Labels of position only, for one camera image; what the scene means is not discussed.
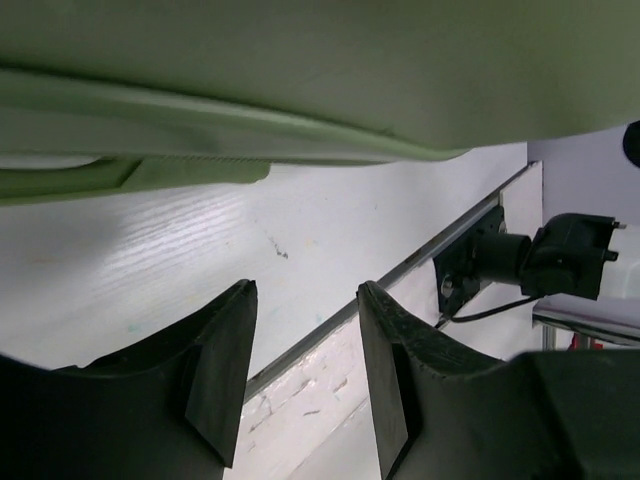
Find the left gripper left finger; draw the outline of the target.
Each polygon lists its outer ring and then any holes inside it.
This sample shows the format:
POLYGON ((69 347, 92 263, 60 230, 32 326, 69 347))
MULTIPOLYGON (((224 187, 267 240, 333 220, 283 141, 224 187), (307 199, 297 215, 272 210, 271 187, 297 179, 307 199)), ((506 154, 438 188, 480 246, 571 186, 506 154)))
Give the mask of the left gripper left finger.
POLYGON ((85 367, 1 360, 5 479, 219 479, 233 464, 257 320, 242 280, 85 367))

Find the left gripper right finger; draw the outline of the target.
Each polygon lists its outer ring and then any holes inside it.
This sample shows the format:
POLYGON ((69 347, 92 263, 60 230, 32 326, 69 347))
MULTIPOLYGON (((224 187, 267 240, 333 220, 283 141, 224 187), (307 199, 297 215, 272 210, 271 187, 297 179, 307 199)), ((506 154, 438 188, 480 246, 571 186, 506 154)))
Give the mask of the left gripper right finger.
POLYGON ((385 479, 635 479, 639 354, 527 352, 450 338, 373 282, 360 330, 385 479))

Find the green suitcase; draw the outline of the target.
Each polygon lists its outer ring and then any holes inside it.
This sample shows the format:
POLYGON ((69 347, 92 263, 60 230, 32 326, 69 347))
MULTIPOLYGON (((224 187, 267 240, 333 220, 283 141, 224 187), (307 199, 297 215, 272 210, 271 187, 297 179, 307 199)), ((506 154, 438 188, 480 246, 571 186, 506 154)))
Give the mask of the green suitcase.
POLYGON ((635 1, 5 1, 1 201, 445 161, 639 115, 635 1))

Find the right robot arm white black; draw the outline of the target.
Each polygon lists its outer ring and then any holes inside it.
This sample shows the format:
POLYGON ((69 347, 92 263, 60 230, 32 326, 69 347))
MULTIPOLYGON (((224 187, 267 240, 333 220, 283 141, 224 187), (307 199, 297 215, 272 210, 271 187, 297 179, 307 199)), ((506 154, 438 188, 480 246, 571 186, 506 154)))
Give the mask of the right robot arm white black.
POLYGON ((639 228, 613 217, 566 213, 532 238, 484 233, 474 242, 473 274, 517 285, 528 297, 634 298, 639 295, 639 228))

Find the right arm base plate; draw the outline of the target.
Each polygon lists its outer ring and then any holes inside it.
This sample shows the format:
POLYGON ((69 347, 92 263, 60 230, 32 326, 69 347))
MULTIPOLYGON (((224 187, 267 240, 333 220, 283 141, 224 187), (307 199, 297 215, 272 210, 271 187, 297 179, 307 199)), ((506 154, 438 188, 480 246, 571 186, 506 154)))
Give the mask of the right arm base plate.
POLYGON ((474 241, 482 233, 497 233, 505 226, 504 208, 492 206, 472 219, 462 220, 433 257, 441 315, 455 316, 488 284, 473 276, 474 241))

